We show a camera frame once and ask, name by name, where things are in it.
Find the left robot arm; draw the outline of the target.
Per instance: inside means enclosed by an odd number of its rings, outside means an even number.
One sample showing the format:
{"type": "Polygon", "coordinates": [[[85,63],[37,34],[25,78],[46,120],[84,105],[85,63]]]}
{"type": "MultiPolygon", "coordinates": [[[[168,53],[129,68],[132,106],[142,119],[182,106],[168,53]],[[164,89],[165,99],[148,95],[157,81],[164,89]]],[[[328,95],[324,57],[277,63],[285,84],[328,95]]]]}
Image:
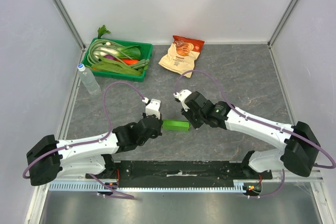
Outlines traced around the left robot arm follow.
{"type": "Polygon", "coordinates": [[[116,127],[111,133],[81,138],[57,140],[44,136],[27,154],[27,170],[23,177],[32,186],[47,184],[56,178],[78,178],[88,174],[111,174],[112,155],[142,146],[149,139],[160,136],[163,121],[146,116],[139,122],[116,127]]]}

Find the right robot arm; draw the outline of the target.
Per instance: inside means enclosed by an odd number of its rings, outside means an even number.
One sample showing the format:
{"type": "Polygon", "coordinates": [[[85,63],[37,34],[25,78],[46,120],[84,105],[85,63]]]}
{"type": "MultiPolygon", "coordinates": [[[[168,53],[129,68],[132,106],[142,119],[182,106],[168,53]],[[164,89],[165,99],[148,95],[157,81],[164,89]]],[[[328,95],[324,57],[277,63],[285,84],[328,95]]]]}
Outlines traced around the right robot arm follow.
{"type": "Polygon", "coordinates": [[[287,169],[295,175],[309,177],[318,156],[319,142],[310,126],[277,123],[250,115],[224,101],[213,104],[199,92],[182,90],[175,94],[182,104],[181,114],[194,128],[206,124],[212,128],[236,131],[262,140],[274,147],[268,151],[249,151],[242,161],[246,173],[287,169]]]}

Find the green paper box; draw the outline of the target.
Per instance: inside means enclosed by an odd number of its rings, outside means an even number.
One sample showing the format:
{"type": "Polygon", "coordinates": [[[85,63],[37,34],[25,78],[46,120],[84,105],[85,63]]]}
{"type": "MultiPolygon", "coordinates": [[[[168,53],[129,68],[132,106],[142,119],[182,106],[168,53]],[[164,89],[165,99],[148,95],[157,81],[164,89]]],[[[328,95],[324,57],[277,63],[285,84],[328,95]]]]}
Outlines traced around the green paper box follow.
{"type": "Polygon", "coordinates": [[[164,120],[163,129],[168,131],[188,132],[190,124],[188,121],[164,120]]]}

